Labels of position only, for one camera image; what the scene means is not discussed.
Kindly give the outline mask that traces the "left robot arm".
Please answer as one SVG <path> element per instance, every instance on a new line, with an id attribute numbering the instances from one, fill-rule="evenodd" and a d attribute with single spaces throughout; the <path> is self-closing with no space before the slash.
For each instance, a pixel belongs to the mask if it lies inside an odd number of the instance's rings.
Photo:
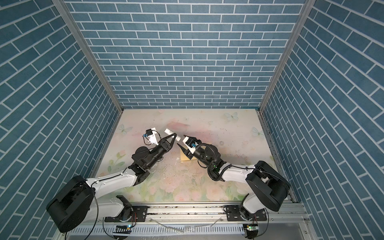
<path id="1" fill-rule="evenodd" d="M 168 153 L 179 141 L 177 134 L 170 132 L 160 140 L 156 135 L 149 136 L 155 147 L 142 146 L 132 155 L 133 163 L 119 173 L 104 177 L 88 178 L 75 176 L 48 203 L 46 210 L 61 233 L 67 233 L 84 221 L 102 218 L 117 218 L 120 222 L 134 220 L 132 204 L 122 195 L 117 201 L 102 203 L 99 199 L 122 188 L 141 184 L 149 175 L 149 170 Z"/>

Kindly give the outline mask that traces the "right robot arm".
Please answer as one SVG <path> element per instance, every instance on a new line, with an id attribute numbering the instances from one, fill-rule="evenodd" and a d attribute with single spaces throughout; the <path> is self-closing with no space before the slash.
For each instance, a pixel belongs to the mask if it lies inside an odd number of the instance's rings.
<path id="1" fill-rule="evenodd" d="M 290 183 L 265 161 L 253 166 L 239 166 L 221 159 L 218 149 L 195 137 L 185 136 L 179 145 L 188 159 L 195 157 L 208 176 L 215 182 L 248 184 L 252 193 L 247 194 L 239 205 L 240 216 L 251 220 L 259 210 L 278 212 L 288 196 Z"/>

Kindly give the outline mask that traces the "yellow envelope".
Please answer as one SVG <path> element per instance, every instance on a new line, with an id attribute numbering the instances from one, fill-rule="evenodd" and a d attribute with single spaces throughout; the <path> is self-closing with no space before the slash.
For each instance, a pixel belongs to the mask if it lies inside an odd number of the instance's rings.
<path id="1" fill-rule="evenodd" d="M 180 157 L 180 160 L 182 163 L 185 163 L 185 162 L 188 162 L 188 161 L 195 161 L 197 160 L 196 157 L 192 157 L 191 159 L 189 159 L 182 150 L 180 150 L 180 154 L 181 154 L 181 157 Z"/>

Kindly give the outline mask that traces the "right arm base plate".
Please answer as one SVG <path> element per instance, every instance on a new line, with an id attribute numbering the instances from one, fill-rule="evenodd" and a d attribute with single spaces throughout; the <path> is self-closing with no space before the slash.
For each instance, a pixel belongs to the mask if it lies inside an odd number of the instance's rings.
<path id="1" fill-rule="evenodd" d="M 266 221 L 267 215 L 264 210 L 259 210 L 254 214 L 249 213 L 244 207 L 239 205 L 225 205 L 223 210 L 226 214 L 227 221 L 239 222 L 239 221 Z"/>

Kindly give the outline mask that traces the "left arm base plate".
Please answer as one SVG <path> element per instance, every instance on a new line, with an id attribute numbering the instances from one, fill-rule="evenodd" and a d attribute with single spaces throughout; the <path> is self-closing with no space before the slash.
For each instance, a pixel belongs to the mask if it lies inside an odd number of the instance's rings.
<path id="1" fill-rule="evenodd" d="M 143 223 L 146 220 L 148 206 L 125 207 L 117 217 L 106 217 L 107 223 Z"/>

